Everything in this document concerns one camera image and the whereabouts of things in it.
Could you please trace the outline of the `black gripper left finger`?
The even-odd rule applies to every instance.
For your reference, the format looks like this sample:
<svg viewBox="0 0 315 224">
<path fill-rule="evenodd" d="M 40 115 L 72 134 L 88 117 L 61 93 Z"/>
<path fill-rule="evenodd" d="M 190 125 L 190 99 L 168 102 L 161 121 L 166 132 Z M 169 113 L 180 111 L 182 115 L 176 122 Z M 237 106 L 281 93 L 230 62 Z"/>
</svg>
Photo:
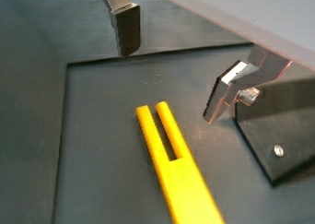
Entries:
<svg viewBox="0 0 315 224">
<path fill-rule="evenodd" d="M 117 54 L 126 57 L 140 47 L 140 6 L 132 0 L 102 0 L 116 33 Z"/>
</svg>

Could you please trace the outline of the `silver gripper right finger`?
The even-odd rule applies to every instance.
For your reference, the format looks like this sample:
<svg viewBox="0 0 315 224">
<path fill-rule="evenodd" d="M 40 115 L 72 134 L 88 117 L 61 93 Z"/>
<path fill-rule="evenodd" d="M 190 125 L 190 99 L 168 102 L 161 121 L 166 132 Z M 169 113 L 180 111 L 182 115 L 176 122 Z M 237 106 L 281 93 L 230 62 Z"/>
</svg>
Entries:
<svg viewBox="0 0 315 224">
<path fill-rule="evenodd" d="M 249 106 L 260 94 L 256 86 L 277 79 L 289 65 L 291 60 L 254 45 L 246 62 L 237 60 L 216 78 L 204 120 L 212 124 L 237 101 Z"/>
</svg>

